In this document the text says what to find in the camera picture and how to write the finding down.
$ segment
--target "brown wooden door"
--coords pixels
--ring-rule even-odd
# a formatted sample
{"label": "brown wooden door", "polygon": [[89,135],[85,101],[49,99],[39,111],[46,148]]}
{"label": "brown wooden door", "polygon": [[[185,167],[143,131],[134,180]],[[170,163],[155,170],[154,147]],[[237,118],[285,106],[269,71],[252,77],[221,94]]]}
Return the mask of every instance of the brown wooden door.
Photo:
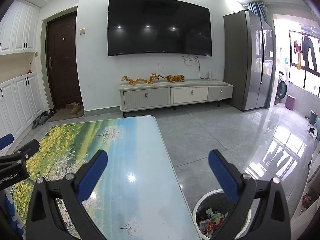
{"label": "brown wooden door", "polygon": [[47,68],[56,109],[77,102],[82,105],[76,63],[76,12],[48,22]]}

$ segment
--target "door frame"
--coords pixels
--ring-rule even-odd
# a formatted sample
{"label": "door frame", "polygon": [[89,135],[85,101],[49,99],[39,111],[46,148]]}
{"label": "door frame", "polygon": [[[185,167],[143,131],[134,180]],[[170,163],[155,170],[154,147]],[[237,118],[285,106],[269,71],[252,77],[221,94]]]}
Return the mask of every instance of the door frame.
{"label": "door frame", "polygon": [[75,4],[73,7],[70,7],[66,10],[60,11],[54,15],[51,15],[44,19],[41,23],[41,33],[40,33],[40,61],[41,61],[41,70],[42,70],[42,78],[44,84],[44,93],[47,98],[47,103],[49,109],[55,108],[52,100],[51,88],[49,85],[49,75],[48,75],[48,66],[47,66],[47,24],[48,22],[55,20],[59,17],[65,16],[67,14],[73,13],[77,11],[78,4]]}

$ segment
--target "television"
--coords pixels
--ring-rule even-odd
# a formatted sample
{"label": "television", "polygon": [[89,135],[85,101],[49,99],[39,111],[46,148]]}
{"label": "television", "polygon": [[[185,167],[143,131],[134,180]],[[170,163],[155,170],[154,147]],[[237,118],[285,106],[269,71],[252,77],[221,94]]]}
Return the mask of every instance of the television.
{"label": "television", "polygon": [[177,0],[109,0],[108,56],[212,55],[208,8]]}

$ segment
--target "refrigerator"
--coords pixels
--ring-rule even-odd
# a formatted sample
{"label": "refrigerator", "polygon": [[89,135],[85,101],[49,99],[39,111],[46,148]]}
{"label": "refrigerator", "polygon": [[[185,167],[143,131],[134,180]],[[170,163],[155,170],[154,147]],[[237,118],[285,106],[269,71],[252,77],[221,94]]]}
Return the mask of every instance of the refrigerator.
{"label": "refrigerator", "polygon": [[251,11],[226,15],[224,82],[234,85],[227,102],[242,110],[265,107],[271,86],[273,33]]}

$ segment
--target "curtain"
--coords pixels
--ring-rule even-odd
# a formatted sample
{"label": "curtain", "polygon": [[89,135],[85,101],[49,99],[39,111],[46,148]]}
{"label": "curtain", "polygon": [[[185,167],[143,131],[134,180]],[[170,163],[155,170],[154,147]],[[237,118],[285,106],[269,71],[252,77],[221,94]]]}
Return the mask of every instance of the curtain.
{"label": "curtain", "polygon": [[255,15],[259,16],[261,20],[268,23],[266,7],[263,1],[249,2],[247,5],[250,11],[252,11]]}

